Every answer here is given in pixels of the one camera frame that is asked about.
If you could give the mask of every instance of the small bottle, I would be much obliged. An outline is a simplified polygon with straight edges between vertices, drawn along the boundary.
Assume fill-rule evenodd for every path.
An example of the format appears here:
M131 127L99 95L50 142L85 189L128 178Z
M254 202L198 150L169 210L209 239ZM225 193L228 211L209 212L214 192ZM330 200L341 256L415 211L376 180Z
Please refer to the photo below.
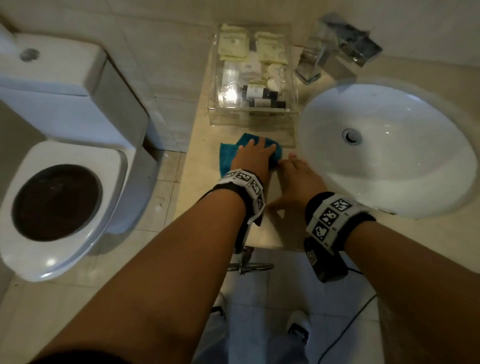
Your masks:
M242 87L241 96L244 100L252 100L254 98L269 98L271 100L276 100L278 92L270 91L263 86L245 85Z
M287 103L285 101L271 100L269 98L254 98L249 101L251 108L272 108L272 109L286 109Z

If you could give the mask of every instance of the bottle label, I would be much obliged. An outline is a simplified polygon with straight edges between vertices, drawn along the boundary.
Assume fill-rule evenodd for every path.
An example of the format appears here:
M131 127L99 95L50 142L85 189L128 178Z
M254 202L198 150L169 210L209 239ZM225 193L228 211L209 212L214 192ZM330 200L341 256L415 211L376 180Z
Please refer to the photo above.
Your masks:
M247 99L262 98L264 96L264 87L248 85L247 87Z
M254 105L256 108L270 108L272 107L272 100L269 98L256 98Z

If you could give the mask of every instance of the gray pants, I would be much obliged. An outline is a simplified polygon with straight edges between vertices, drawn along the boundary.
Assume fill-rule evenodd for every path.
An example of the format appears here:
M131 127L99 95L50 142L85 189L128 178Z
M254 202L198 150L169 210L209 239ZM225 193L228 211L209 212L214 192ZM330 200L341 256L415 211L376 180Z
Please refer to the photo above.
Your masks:
M224 317L210 315L192 364L228 363L228 325ZM267 364L308 364L305 346L294 335L279 335L267 345Z

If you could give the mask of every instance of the black sleeve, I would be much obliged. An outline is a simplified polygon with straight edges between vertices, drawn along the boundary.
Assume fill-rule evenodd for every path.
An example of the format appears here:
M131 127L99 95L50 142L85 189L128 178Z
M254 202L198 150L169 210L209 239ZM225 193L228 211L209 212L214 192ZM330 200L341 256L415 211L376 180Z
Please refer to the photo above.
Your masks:
M131 364L119 356L95 350L70 350L57 352L32 361L30 364Z

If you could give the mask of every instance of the toilet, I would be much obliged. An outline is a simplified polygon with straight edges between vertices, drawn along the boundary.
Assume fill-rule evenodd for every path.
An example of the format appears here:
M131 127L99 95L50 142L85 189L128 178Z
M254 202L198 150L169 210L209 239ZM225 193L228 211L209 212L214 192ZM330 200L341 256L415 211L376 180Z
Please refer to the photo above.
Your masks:
M53 279L106 234L131 228L156 161L149 118L97 45L18 34L0 55L0 98L46 140L23 159L0 206L0 255L28 281Z

